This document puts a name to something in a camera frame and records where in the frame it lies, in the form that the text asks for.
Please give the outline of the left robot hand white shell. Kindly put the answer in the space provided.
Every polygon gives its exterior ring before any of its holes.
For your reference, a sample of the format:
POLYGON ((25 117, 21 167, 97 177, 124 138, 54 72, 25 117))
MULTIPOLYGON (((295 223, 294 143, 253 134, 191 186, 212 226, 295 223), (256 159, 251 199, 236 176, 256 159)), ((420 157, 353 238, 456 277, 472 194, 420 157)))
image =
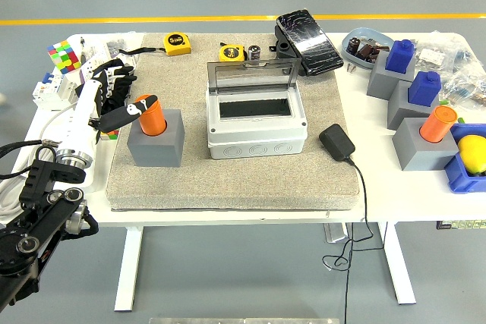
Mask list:
POLYGON ((111 132, 130 124, 155 106, 158 101, 155 95, 126 103, 136 79, 134 67, 119 58, 93 69, 92 77, 77 89, 73 119, 57 149, 60 159, 81 154, 93 157, 100 132, 111 132))

